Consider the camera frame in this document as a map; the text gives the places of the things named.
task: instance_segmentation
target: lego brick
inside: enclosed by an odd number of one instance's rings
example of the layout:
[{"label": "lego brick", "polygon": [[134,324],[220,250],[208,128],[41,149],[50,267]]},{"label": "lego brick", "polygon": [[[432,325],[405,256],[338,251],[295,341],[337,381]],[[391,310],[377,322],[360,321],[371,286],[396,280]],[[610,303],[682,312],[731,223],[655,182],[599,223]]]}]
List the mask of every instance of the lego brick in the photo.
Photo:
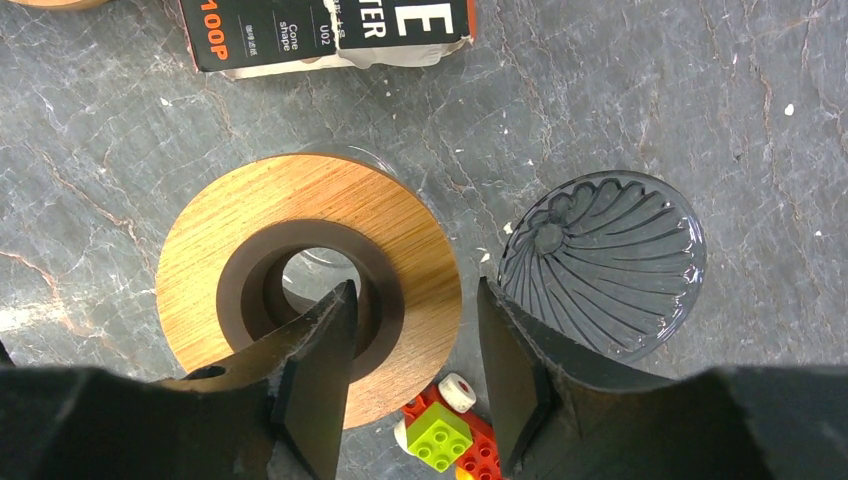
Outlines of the lego brick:
[{"label": "lego brick", "polygon": [[472,445],[471,429],[441,403],[433,403],[407,428],[409,451],[444,472]]},{"label": "lego brick", "polygon": [[[407,427],[435,403],[444,405],[445,402],[434,384],[401,408]],[[492,427],[471,411],[459,415],[459,418],[468,424],[474,443],[456,460],[456,465],[466,470],[474,480],[503,480]]]},{"label": "lego brick", "polygon": [[477,403],[477,394],[468,382],[456,373],[449,373],[439,382],[438,387],[442,400],[457,413],[465,413]]}]

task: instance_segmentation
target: yellow lego piece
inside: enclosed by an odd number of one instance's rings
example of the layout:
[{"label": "yellow lego piece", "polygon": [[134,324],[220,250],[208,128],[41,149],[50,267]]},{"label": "yellow lego piece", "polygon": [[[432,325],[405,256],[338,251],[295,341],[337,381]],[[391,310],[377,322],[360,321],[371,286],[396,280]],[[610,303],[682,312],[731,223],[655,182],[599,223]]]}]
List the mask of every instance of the yellow lego piece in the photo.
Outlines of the yellow lego piece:
[{"label": "yellow lego piece", "polygon": [[473,440],[468,424],[441,403],[430,405],[406,429],[409,452],[443,473]]}]

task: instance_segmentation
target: wooden stand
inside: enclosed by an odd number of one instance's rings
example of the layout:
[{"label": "wooden stand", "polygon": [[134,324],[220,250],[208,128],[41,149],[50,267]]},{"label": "wooden stand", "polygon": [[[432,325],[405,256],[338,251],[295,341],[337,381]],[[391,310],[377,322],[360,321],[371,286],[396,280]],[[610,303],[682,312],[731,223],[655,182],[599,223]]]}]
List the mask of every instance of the wooden stand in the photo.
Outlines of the wooden stand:
[{"label": "wooden stand", "polygon": [[[222,273],[257,232],[295,220],[355,230],[382,251],[396,274],[403,296],[399,336],[348,393],[345,428],[372,422],[412,400],[438,373],[456,340],[462,293],[450,244],[430,211],[370,167],[286,155],[241,167],[201,191],[177,218],[159,262],[165,336],[187,371],[233,353],[219,319],[230,298],[219,292]],[[315,238],[303,249],[332,244],[326,240]],[[244,298],[232,292],[232,302]]]},{"label": "wooden stand", "polygon": [[45,10],[84,10],[102,5],[109,0],[11,0],[27,7]]}]

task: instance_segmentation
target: product box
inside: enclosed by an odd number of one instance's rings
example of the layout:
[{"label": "product box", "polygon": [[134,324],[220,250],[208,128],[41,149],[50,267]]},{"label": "product box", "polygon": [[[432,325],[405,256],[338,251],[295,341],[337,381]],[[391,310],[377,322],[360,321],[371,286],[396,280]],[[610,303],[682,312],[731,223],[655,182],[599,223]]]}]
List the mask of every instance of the product box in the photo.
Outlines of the product box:
[{"label": "product box", "polygon": [[201,72],[423,67],[474,38],[473,0],[181,0]]}]

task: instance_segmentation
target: gray marble surface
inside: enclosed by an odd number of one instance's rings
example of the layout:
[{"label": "gray marble surface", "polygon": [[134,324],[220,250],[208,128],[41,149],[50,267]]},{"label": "gray marble surface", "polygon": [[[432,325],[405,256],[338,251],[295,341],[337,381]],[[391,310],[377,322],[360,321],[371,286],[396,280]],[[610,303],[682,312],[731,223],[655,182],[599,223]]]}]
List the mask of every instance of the gray marble surface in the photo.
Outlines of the gray marble surface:
[{"label": "gray marble surface", "polygon": [[[848,2],[478,2],[476,44],[427,69],[233,83],[195,74],[173,1],[0,2],[0,338],[23,365],[178,375],[153,278],[213,179],[322,141],[367,146],[430,205],[469,300],[447,366],[482,385],[473,293],[504,230],[602,169],[689,198],[709,248],[683,328],[640,365],[848,364]],[[391,419],[339,478],[435,478]]]}]

